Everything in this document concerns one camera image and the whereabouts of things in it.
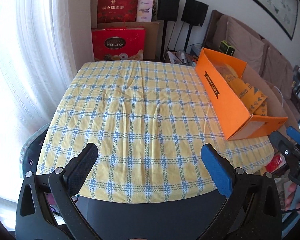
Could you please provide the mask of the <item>person's right hand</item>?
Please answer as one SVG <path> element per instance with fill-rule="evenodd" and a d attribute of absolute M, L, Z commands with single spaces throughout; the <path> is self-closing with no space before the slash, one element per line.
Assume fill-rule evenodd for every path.
<path fill-rule="evenodd" d="M 288 187 L 289 196 L 286 197 L 286 199 L 285 199 L 285 211 L 290 210 L 290 206 L 294 199 L 296 189 L 297 189 L 296 183 L 291 183 L 290 186 Z M 295 208 L 300 209 L 300 202 L 298 204 L 296 204 Z"/>

